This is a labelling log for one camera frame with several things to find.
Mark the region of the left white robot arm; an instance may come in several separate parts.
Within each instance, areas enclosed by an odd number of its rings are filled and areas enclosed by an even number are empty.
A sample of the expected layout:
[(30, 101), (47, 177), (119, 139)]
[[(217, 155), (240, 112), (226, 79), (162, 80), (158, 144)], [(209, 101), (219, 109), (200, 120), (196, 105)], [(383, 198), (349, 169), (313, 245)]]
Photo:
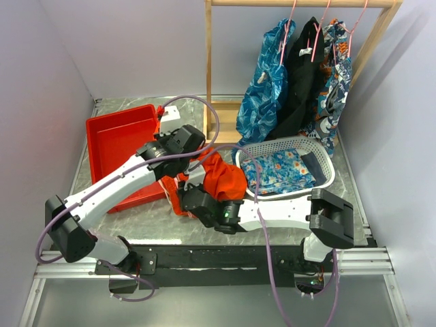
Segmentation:
[(119, 273), (135, 267), (137, 254), (122, 236), (105, 236), (94, 230), (117, 204), (161, 178), (175, 177), (200, 154), (205, 136), (184, 125), (168, 136), (148, 142), (123, 165), (84, 191), (66, 199), (53, 196), (45, 202), (46, 232), (66, 262), (85, 257), (108, 262)]

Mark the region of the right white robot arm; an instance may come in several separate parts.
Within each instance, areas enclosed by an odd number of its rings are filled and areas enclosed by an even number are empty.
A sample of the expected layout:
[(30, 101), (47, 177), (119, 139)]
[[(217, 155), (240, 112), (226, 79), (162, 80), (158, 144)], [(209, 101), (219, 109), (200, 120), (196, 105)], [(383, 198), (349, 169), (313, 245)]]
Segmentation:
[(334, 249), (354, 247), (354, 207), (325, 189), (289, 200), (218, 201), (203, 186), (178, 191), (181, 208), (199, 219), (205, 228), (223, 234), (263, 228), (297, 228), (310, 231), (301, 243), (298, 263), (314, 271)]

